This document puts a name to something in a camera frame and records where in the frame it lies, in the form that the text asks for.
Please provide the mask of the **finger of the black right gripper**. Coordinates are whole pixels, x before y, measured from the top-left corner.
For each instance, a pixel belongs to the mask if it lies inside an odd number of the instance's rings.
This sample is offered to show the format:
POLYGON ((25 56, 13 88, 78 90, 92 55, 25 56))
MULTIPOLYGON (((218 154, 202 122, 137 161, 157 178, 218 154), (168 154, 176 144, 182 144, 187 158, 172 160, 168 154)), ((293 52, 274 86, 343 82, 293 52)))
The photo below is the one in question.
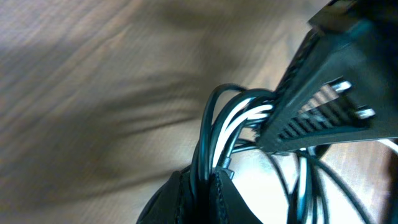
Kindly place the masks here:
POLYGON ((266 152, 397 137, 397 2, 331 1, 276 89, 266 152))

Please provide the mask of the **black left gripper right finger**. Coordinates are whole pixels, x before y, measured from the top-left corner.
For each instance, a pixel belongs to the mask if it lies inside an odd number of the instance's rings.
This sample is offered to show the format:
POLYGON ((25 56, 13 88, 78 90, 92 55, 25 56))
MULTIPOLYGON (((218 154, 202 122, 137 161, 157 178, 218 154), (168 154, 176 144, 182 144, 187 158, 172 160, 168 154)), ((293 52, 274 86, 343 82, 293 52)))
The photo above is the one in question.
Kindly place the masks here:
POLYGON ((216 171, 211 177, 208 208, 209 223, 262 224, 223 170, 216 171))

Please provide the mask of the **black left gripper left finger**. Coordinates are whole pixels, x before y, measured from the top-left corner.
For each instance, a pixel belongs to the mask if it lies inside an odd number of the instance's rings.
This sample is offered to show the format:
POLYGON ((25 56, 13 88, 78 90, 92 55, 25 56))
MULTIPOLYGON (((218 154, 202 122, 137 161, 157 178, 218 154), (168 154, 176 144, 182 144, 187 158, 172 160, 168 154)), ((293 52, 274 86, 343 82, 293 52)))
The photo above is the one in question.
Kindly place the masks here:
POLYGON ((138 224, 198 222, 188 169, 173 172, 168 181, 149 199, 137 219, 138 224))

